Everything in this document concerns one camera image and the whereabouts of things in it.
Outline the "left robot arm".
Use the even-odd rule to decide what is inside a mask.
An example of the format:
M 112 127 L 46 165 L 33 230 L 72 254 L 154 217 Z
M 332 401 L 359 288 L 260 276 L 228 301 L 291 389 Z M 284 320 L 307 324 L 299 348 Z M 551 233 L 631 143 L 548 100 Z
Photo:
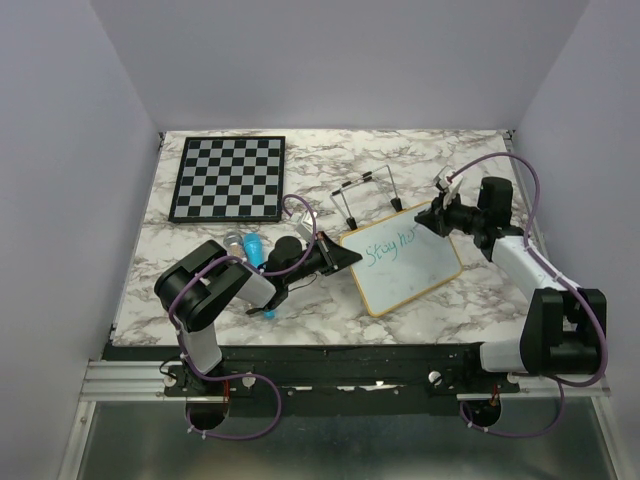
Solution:
M 214 322 L 232 300 L 248 303 L 249 315 L 271 311 L 288 297 L 291 284 L 313 274 L 330 276 L 361 260 L 361 254 L 336 244 L 323 231 L 306 245 L 294 236 L 279 238 L 258 266 L 229 255 L 214 240 L 201 244 L 154 285 L 190 366 L 188 384 L 201 395 L 220 387 L 222 352 Z

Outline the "yellow framed whiteboard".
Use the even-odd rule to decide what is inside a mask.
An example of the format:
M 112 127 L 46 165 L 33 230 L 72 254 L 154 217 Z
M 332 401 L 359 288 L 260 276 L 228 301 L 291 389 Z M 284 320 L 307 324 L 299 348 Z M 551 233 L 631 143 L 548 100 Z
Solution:
M 381 317 L 463 272 L 454 244 L 415 222 L 423 202 L 344 234 L 340 245 L 362 256 L 351 266 L 368 314 Z

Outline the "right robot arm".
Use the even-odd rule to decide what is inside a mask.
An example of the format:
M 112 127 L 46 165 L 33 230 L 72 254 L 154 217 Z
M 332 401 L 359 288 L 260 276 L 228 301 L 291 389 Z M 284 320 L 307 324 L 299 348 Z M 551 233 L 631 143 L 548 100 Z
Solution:
M 524 230 L 511 223 L 512 183 L 500 177 L 482 179 L 475 206 L 462 203 L 459 182 L 436 181 L 438 196 L 414 220 L 447 237 L 460 231 L 473 237 L 484 257 L 515 283 L 529 302 L 520 336 L 484 342 L 479 357 L 464 362 L 460 379 L 480 392 L 496 380 L 496 372 L 557 376 L 594 374 L 602 364 L 602 346 L 589 312 L 605 326 L 606 299 L 597 289 L 584 289 L 562 277 L 540 257 Z

